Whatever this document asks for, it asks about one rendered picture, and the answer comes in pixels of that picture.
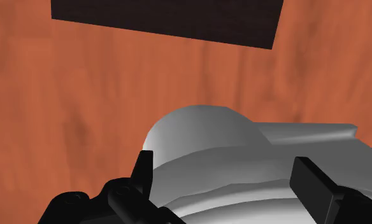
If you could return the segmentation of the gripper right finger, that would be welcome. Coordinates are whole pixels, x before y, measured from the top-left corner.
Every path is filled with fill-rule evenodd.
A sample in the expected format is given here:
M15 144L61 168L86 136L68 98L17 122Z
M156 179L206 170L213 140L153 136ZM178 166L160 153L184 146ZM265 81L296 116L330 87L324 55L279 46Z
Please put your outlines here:
M290 188L316 224L372 224L372 199L337 185L308 157L296 157Z

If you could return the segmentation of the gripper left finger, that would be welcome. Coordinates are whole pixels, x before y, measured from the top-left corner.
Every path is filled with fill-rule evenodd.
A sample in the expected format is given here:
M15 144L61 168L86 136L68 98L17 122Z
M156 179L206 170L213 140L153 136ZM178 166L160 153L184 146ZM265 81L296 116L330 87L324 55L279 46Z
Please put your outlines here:
M152 151L140 151L131 176L109 180L94 198L84 192L55 196L38 224L186 224L149 200L153 157Z

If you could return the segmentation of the grey toilet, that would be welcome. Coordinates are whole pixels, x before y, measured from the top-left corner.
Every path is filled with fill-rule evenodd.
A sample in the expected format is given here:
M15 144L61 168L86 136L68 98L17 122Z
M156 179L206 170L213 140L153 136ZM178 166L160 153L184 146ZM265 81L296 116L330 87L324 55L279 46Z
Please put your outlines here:
M262 123L220 106L187 106L161 118L150 200L186 224L315 224L290 189L297 156L372 199L372 148L342 123Z

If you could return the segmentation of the black robot stand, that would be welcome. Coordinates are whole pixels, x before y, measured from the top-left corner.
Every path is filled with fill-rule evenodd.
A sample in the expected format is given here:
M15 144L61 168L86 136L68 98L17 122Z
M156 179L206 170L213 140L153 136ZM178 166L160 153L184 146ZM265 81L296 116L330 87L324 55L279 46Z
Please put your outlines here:
M50 0L53 19L272 49L283 0Z

